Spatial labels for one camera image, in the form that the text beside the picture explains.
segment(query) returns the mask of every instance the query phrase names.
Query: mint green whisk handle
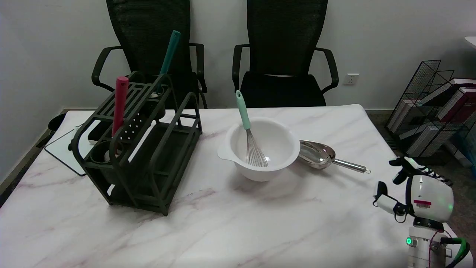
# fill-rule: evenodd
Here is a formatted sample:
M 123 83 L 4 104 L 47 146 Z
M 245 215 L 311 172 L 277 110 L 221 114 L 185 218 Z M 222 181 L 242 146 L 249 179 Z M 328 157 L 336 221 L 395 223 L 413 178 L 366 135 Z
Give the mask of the mint green whisk handle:
M 237 104 L 238 104 L 239 114 L 241 115 L 241 121 L 243 121 L 243 128 L 245 130 L 248 130 L 251 128 L 251 124 L 249 123 L 249 117 L 248 117 L 248 111 L 246 110 L 245 99 L 243 99 L 243 95 L 241 94 L 241 91 L 239 90 L 237 90 L 236 95 L 237 95 Z

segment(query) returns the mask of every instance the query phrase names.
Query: electrical outlet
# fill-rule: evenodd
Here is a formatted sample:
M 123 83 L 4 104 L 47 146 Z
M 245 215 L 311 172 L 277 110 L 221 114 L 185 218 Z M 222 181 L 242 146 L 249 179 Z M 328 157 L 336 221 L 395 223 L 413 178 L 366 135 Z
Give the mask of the electrical outlet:
M 354 85 L 357 83 L 358 73 L 348 73 L 344 80 L 345 85 Z

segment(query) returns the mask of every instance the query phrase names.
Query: metal scoop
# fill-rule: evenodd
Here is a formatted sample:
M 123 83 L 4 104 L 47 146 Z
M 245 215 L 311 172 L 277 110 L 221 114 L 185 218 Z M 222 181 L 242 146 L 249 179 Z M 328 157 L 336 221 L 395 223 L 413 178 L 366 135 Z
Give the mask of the metal scoop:
M 336 152 L 334 149 L 325 144 L 302 140 L 299 142 L 301 143 L 299 159 L 308 166 L 317 169 L 324 169 L 334 163 L 360 173 L 365 173 L 365 171 L 367 171 L 367 168 L 363 165 L 357 165 L 336 159 Z

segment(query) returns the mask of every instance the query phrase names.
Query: black wire magazine rack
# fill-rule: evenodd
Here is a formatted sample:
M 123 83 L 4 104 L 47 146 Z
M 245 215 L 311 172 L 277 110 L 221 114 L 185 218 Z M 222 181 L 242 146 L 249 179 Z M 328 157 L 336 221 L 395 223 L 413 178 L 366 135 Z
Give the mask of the black wire magazine rack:
M 162 94 L 159 98 L 151 98 L 151 93 L 158 88 Z M 176 106 L 173 119 L 170 123 L 160 122 L 165 115 L 165 101 L 171 97 Z M 191 100 L 195 104 L 195 114 L 183 113 Z M 114 93 L 75 134 L 72 140 L 75 158 L 110 205 L 129 206 L 167 216 L 172 198 L 203 133 L 196 95 L 189 93 L 178 107 L 168 75 L 159 76 L 152 84 L 130 82 L 124 123 L 111 137 L 113 118 Z M 193 124 L 185 126 L 181 118 L 194 119 Z M 157 124 L 143 139 L 153 120 Z M 95 121 L 99 121 L 96 128 L 102 135 L 82 158 L 79 138 Z M 142 145 L 136 149 L 141 140 Z
M 386 124 L 398 149 L 423 165 L 445 165 L 455 151 L 442 145 L 476 122 L 476 84 L 455 84 L 468 79 L 439 71 L 440 63 L 420 63 Z

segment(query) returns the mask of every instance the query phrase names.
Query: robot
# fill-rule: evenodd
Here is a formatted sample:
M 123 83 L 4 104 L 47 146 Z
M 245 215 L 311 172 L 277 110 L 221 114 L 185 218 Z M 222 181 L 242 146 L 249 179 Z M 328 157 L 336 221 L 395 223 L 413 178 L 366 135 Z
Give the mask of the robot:
M 399 185 L 407 181 L 405 204 L 388 195 L 387 185 L 379 181 L 375 188 L 373 205 L 390 214 L 414 217 L 407 238 L 409 268 L 453 268 L 468 254 L 470 246 L 463 238 L 445 235 L 443 223 L 447 222 L 453 211 L 453 183 L 439 176 L 426 166 L 419 165 L 409 157 L 398 157 L 388 162 L 401 166 L 402 170 L 393 178 Z M 446 266 L 446 257 L 452 257 L 448 244 L 460 244 L 455 259 Z

